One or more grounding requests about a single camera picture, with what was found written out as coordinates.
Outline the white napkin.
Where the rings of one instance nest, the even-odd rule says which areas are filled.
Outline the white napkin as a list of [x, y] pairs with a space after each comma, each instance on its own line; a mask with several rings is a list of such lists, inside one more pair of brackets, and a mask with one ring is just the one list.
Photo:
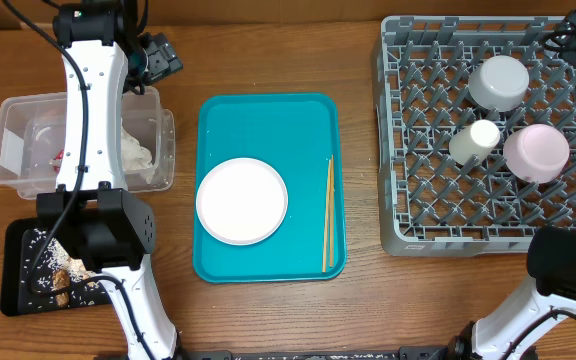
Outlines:
[[121, 130], [121, 150], [123, 170], [137, 171], [150, 184], [154, 177], [152, 153], [125, 129]]

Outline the red foil snack wrapper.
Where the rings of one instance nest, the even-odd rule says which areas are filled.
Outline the red foil snack wrapper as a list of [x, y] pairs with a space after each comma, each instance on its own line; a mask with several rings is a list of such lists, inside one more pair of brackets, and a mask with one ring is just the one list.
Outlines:
[[55, 173], [59, 173], [61, 168], [61, 163], [64, 157], [64, 151], [61, 150], [53, 159], [49, 161]]

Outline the large white dinner plate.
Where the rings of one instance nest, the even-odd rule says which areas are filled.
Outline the large white dinner plate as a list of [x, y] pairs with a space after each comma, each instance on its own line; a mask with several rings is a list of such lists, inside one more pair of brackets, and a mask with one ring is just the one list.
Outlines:
[[200, 224], [218, 241], [247, 246], [270, 237], [288, 210], [287, 186], [269, 164], [233, 158], [211, 169], [200, 182], [195, 208]]

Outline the wooden chopstick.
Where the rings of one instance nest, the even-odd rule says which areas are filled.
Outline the wooden chopstick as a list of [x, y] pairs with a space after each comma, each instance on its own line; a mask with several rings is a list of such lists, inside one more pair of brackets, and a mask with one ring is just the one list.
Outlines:
[[328, 160], [327, 177], [326, 177], [326, 193], [325, 193], [325, 213], [324, 213], [324, 237], [323, 237], [323, 256], [322, 256], [322, 273], [327, 270], [327, 257], [328, 257], [328, 238], [329, 238], [329, 190], [330, 190], [330, 169], [331, 159]]
[[334, 155], [331, 155], [329, 161], [329, 188], [328, 188], [328, 217], [329, 217], [329, 250], [327, 268], [331, 268], [334, 263]]

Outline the white paper cup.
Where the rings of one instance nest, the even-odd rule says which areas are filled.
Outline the white paper cup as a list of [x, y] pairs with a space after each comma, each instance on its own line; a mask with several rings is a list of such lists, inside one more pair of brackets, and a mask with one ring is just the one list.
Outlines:
[[459, 165], [465, 165], [472, 156], [480, 164], [500, 141], [500, 130], [486, 119], [477, 120], [452, 137], [449, 154]]

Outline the grey shallow bowl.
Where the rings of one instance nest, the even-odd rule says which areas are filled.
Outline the grey shallow bowl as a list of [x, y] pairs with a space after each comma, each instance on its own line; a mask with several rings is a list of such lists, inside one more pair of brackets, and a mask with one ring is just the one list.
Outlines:
[[498, 55], [485, 60], [472, 72], [468, 87], [477, 105], [507, 112], [521, 104], [529, 83], [525, 65], [513, 57]]

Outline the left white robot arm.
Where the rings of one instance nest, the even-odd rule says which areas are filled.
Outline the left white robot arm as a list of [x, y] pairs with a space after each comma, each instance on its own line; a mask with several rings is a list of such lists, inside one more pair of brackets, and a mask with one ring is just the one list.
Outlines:
[[67, 94], [66, 138], [53, 192], [37, 197], [37, 215], [70, 257], [82, 261], [120, 320], [130, 359], [176, 359], [179, 333], [154, 279], [152, 208], [130, 193], [122, 164], [122, 99], [143, 94], [166, 64], [152, 65], [144, 31], [147, 8], [134, 1], [59, 6], [51, 42], [61, 52]]

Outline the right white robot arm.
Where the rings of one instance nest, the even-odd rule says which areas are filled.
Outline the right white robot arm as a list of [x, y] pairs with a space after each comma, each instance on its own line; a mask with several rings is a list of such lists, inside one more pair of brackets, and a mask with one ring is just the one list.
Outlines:
[[[576, 68], [576, 9], [541, 46]], [[535, 359], [535, 343], [566, 319], [576, 321], [576, 232], [544, 226], [527, 253], [528, 275], [491, 314], [469, 323], [437, 359]]]

